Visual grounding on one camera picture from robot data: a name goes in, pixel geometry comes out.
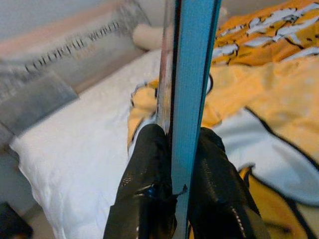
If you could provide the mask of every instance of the yellow blanket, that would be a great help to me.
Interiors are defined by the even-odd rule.
[[[213,128],[247,107],[302,151],[319,174],[319,57],[311,56],[319,53],[319,4],[292,0],[233,17],[216,36],[213,88],[206,96],[202,126]],[[129,146],[139,124],[156,111],[157,86],[155,80],[132,95]],[[247,174],[272,238],[319,238],[319,205],[289,198],[251,168],[240,171],[243,178]]]

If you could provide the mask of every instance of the black leather glove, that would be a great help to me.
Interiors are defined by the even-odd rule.
[[[202,128],[188,205],[195,239],[268,239],[257,206],[221,138]]]
[[[170,239],[176,227],[171,156],[158,125],[142,128],[110,209],[105,239]]]

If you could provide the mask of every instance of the blue strap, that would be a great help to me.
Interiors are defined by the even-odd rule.
[[[221,0],[176,0],[181,4],[172,135],[173,192],[190,188],[207,79]],[[189,190],[179,196],[175,239],[187,236]]]

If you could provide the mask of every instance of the bed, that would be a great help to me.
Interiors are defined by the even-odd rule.
[[[292,0],[231,18],[213,52],[202,126],[278,238],[319,237],[318,9]],[[159,67],[160,50],[146,53],[10,144],[57,238],[102,238],[138,129],[154,121]]]

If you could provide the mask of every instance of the mattress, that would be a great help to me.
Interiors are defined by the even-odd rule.
[[[56,238],[103,237],[128,163],[131,93],[159,68],[160,51],[145,54],[12,142]]]

